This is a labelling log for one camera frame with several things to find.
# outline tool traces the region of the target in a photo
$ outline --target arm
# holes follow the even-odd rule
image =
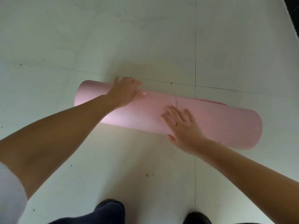
[[[140,81],[114,80],[106,94],[36,121],[0,141],[0,162],[20,179],[28,199],[108,113],[141,96]]]
[[[274,223],[299,223],[298,182],[208,140],[188,109],[167,110],[176,124],[165,115],[162,119],[173,132],[168,137],[174,145],[221,172]]]

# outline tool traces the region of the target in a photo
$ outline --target pink roll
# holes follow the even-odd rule
[[[77,90],[74,105],[106,94],[110,88],[108,83],[84,81]],[[101,122],[152,133],[171,134],[160,115],[166,113],[166,105],[173,105],[181,110],[188,108],[207,138],[228,147],[250,149],[258,143],[262,135],[262,120],[253,110],[231,107],[215,101],[148,90],[146,92],[146,96],[114,110]]]

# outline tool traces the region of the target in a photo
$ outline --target white sleeve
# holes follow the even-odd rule
[[[0,223],[18,223],[26,204],[22,183],[7,166],[0,163]]]

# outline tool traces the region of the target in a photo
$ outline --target forearm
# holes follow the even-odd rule
[[[273,222],[299,223],[299,183],[227,147],[207,141],[197,156],[220,171]]]
[[[36,121],[0,141],[0,162],[19,177],[30,198],[115,108],[103,95]]]

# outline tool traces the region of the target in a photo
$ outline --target dark pants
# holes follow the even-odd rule
[[[184,223],[193,224],[194,220],[189,221],[185,219]],[[198,223],[210,224],[211,222],[208,219],[203,219]],[[87,215],[76,218],[62,218],[49,224],[125,224],[125,207],[119,201],[110,202],[100,208],[96,208],[92,213],[89,213]]]

